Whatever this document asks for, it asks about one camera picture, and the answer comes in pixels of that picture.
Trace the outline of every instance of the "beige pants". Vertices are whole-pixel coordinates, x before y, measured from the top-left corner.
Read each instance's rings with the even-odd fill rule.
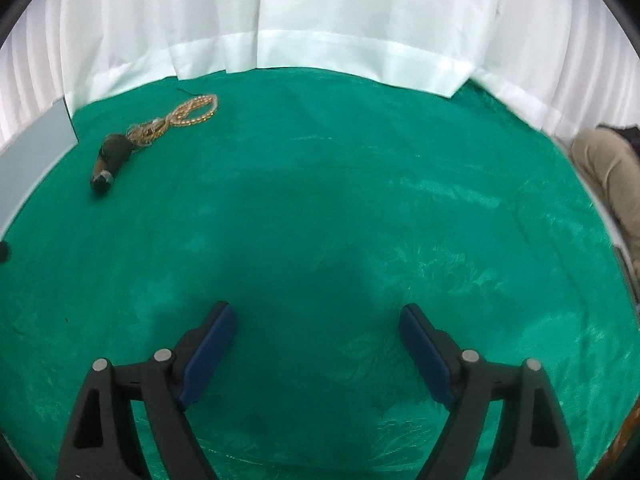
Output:
[[[569,156],[620,224],[640,280],[640,159],[631,145],[605,128],[582,130]]]

